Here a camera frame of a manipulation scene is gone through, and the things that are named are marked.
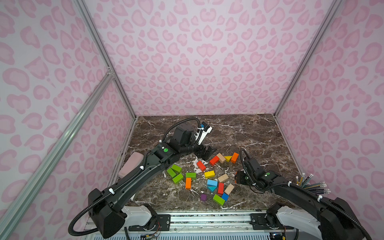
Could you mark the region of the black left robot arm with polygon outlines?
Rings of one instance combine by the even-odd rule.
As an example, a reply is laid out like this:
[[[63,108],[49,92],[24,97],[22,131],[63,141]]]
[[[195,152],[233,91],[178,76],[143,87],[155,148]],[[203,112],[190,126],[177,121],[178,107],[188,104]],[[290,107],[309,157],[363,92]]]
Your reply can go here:
[[[133,220],[135,226],[153,224],[156,213],[149,205],[128,210],[127,202],[146,183],[169,169],[180,158],[194,154],[206,161],[216,151],[202,143],[211,131],[209,124],[196,117],[169,127],[159,143],[144,155],[139,166],[117,183],[102,191],[94,189],[89,193],[88,206],[70,222],[68,233],[80,237],[100,232],[107,239],[128,227],[129,220]]]

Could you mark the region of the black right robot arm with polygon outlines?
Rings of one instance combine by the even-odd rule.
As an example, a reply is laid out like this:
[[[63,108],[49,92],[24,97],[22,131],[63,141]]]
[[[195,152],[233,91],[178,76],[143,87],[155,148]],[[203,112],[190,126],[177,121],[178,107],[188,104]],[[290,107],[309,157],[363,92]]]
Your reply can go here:
[[[371,239],[350,205],[343,199],[332,200],[317,195],[273,171],[266,172],[245,149],[240,149],[240,161],[243,170],[235,175],[237,184],[249,186],[254,193],[270,192],[278,195],[300,208],[297,211],[276,203],[267,210],[264,220],[255,220],[253,225],[270,229],[292,227],[320,240]]]

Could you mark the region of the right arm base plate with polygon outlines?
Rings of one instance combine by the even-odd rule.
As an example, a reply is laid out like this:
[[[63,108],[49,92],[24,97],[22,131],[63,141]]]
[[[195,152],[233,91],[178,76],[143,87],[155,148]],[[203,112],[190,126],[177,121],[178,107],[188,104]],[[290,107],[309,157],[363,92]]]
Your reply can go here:
[[[250,225],[253,230],[293,230],[293,227],[284,227],[278,220],[270,218],[266,213],[250,214]]]

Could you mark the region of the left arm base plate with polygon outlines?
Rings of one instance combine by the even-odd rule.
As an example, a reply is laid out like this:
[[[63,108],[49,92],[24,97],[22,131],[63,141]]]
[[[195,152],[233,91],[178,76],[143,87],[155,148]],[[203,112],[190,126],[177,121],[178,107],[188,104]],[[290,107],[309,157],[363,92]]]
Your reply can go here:
[[[160,229],[160,231],[169,231],[171,225],[171,215],[156,215],[151,217],[150,221],[144,226],[131,226],[130,232],[153,232]]]

